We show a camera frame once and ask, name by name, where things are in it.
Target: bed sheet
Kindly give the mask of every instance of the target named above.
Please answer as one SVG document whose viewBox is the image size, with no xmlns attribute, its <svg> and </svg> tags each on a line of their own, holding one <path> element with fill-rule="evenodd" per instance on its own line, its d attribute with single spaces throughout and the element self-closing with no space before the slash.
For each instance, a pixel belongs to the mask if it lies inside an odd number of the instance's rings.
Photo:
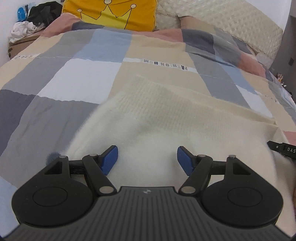
<svg viewBox="0 0 296 241">
<path fill-rule="evenodd" d="M 18 224 L 10 205 L 15 190 L 66 150 L 90 114 L 133 76 L 250 109 L 296 144 L 290 95 L 227 36 L 191 29 L 135 32 L 75 18 L 53 29 L 61 19 L 0 68 L 1 236 Z"/>
</svg>

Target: yellow crown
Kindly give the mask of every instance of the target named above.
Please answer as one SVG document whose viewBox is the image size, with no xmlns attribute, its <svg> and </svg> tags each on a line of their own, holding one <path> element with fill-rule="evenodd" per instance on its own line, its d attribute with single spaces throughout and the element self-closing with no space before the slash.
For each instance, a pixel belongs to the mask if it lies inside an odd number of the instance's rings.
<svg viewBox="0 0 296 241">
<path fill-rule="evenodd" d="M 81 19 L 87 23 L 94 23 L 99 25 L 104 25 L 112 28 L 121 28 L 124 29 L 128 22 L 128 18 L 131 14 L 131 10 L 136 7 L 135 4 L 131 5 L 131 8 L 122 16 L 116 17 L 111 9 L 109 8 L 109 4 L 112 0 L 105 0 L 104 3 L 107 4 L 105 9 L 101 11 L 101 16 L 97 19 L 92 18 L 84 13 L 82 13 L 82 9 L 78 9 L 77 11 L 81 14 Z"/>
</svg>

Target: yellow pillow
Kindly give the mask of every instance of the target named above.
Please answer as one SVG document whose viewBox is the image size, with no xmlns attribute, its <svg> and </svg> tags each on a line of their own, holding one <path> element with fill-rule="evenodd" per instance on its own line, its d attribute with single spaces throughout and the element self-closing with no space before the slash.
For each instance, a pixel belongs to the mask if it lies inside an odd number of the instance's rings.
<svg viewBox="0 0 296 241">
<path fill-rule="evenodd" d="M 156 0 L 66 0 L 62 12 L 84 22 L 134 31 L 153 31 Z"/>
</svg>

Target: white sweater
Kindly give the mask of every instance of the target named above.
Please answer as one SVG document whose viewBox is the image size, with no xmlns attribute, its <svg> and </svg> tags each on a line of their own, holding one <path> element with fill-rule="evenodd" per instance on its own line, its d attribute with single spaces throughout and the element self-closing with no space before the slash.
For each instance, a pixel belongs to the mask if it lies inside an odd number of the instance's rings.
<svg viewBox="0 0 296 241">
<path fill-rule="evenodd" d="M 270 151 L 269 140 L 287 142 L 273 119 L 138 77 L 94 111 L 65 154 L 70 160 L 81 159 L 117 145 L 118 160 L 108 175 L 117 189 L 175 186 L 177 190 L 187 179 L 176 157 L 179 146 L 214 160 L 225 161 L 234 154 L 280 191 L 284 207 L 277 225 L 292 236 L 296 232 L 292 203 L 295 166 Z M 211 183 L 222 178 L 212 176 Z"/>
</svg>

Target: blue gripper pad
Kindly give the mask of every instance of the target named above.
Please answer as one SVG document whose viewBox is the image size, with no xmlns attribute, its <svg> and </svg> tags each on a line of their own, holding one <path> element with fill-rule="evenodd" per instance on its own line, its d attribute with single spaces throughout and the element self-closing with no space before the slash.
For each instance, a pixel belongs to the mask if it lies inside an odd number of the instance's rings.
<svg viewBox="0 0 296 241">
<path fill-rule="evenodd" d="M 191 162 L 191 158 L 180 148 L 177 150 L 177 160 L 187 176 L 193 172 L 194 167 Z"/>
<path fill-rule="evenodd" d="M 103 173 L 106 176 L 109 174 L 112 167 L 116 163 L 117 158 L 118 158 L 118 148 L 117 148 L 117 146 L 114 146 L 114 148 L 112 150 L 110 150 L 108 152 L 108 154 L 103 157 L 101 170 L 103 171 Z"/>
</svg>

